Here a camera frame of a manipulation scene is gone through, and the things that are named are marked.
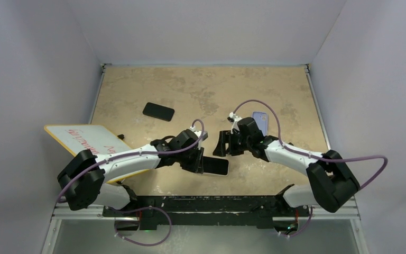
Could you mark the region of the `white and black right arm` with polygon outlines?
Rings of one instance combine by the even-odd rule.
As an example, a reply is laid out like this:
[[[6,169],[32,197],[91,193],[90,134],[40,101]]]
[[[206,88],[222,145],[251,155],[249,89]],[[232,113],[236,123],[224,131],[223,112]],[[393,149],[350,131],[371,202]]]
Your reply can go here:
[[[321,206],[335,213],[360,189],[349,167],[334,150],[325,153],[297,148],[280,138],[263,135],[251,117],[236,119],[230,130],[220,131],[214,156],[239,156],[250,152],[255,158],[277,163],[307,176],[307,185],[290,184],[276,197],[276,210],[289,215],[296,207]]]

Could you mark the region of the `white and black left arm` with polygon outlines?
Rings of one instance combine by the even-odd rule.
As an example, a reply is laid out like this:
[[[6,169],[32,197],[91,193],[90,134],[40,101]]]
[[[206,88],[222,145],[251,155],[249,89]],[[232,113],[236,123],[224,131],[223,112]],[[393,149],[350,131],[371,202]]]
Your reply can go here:
[[[122,216],[131,216],[137,197],[130,188],[114,182],[175,163],[196,171],[202,160],[201,143],[207,136],[207,131],[191,128],[170,141],[157,139],[130,151],[94,155],[89,149],[83,150],[57,176],[61,187],[57,203],[67,203],[72,211],[92,204],[109,206]]]

